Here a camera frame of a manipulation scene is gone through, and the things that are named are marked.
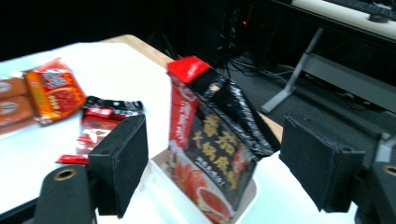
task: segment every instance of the white desk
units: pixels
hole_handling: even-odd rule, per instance
[[[145,46],[144,42],[129,37],[139,41],[138,46]],[[52,57],[64,57],[87,94],[143,102],[147,109],[149,156],[157,158],[167,147],[169,130],[170,82],[164,68],[159,66],[168,59],[154,63],[138,51],[124,44],[76,45],[0,63],[0,71],[27,69]],[[152,52],[144,54],[154,56],[154,61],[163,58],[159,51]],[[74,150],[78,122],[76,114],[46,128],[33,128],[0,139],[0,213],[38,196],[42,179],[57,166],[54,161],[61,153]],[[163,176],[154,175],[157,168],[154,161],[149,162],[123,219],[99,217],[98,222],[207,223],[175,185]],[[353,223],[354,204],[345,214],[318,212],[277,153],[259,162],[253,179],[255,197],[236,223]]]
[[[293,6],[396,40],[396,21],[369,21],[369,14],[323,0],[293,0]]]

